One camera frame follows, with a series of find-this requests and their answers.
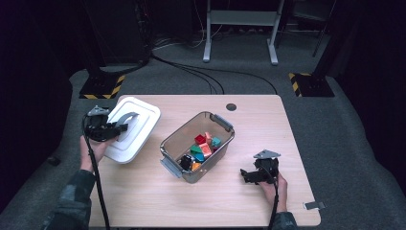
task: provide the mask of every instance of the yellow and black hazard tape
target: yellow and black hazard tape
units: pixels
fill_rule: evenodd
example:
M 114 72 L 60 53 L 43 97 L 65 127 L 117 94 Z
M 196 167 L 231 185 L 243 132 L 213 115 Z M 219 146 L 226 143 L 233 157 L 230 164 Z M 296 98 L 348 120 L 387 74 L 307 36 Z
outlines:
M 292 83 L 293 86 L 293 91 L 295 91 L 295 94 L 297 97 L 301 97 L 302 96 L 302 92 L 301 89 L 299 87 L 299 84 L 296 80 L 296 76 L 311 76 L 311 74 L 298 74 L 298 73 L 289 73 L 289 78 L 290 78 L 290 82 Z
M 125 75 L 120 76 L 117 79 L 116 85 L 114 86 L 113 90 L 109 94 L 101 94 L 101 95 L 98 95 L 98 94 L 80 94 L 79 98 L 80 99 L 113 99 L 119 93 L 124 79 L 125 79 Z

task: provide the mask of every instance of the person's arm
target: person's arm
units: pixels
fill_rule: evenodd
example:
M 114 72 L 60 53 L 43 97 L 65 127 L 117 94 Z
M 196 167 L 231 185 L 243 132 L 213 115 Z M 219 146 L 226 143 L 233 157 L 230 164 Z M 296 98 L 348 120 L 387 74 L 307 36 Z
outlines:
M 106 142 L 90 140 L 99 163 L 105 150 L 117 138 Z M 92 201 L 90 195 L 95 185 L 92 161 L 84 137 L 80 137 L 80 168 L 63 189 L 57 206 L 44 220 L 42 229 L 88 229 Z
M 275 186 L 273 184 L 268 184 L 266 182 L 260 182 L 266 200 L 271 205 L 274 206 L 275 200 Z M 292 213 L 287 211 L 287 181 L 283 178 L 281 173 L 278 175 L 278 195 L 279 202 L 277 206 L 277 212 L 274 219 L 274 224 L 272 226 L 273 230 L 296 230 L 298 225 Z

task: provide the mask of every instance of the white lid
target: white lid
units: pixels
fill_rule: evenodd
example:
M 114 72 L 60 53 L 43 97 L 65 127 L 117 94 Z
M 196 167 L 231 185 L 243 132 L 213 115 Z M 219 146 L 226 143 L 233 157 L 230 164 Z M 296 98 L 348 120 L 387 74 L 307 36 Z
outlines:
M 134 97 L 127 97 L 122 99 L 110 112 L 107 123 L 117 122 L 129 112 L 135 112 L 138 116 L 125 120 L 124 123 L 128 124 L 127 131 L 123 131 L 119 139 L 105 152 L 105 156 L 121 164 L 134 159 L 161 117 L 161 110 L 158 107 Z

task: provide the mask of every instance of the red block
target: red block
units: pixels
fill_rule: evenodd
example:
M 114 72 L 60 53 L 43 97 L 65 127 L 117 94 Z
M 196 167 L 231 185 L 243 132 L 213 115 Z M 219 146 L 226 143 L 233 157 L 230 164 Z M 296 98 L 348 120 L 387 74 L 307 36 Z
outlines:
M 206 143 L 206 138 L 199 134 L 196 137 L 194 137 L 194 141 L 196 142 L 197 145 L 201 145 Z

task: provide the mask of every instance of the wooden table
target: wooden table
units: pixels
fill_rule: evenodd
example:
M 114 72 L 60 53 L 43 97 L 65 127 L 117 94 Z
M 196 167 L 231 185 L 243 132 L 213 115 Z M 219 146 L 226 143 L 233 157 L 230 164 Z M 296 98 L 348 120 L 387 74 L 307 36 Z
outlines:
M 288 181 L 287 208 L 300 226 L 321 221 L 282 100 L 274 95 L 132 95 L 158 106 L 161 118 L 142 150 L 128 164 L 106 157 L 100 162 L 101 184 L 110 225 L 116 227 L 261 227 L 271 207 L 260 186 L 246 184 L 240 169 L 255 171 L 254 154 L 280 153 L 280 172 Z M 227 104 L 237 109 L 229 111 Z M 164 168 L 161 142 L 201 111 L 218 114 L 236 131 L 225 156 L 197 183 L 189 184 Z M 90 226 L 104 226 L 97 190 Z

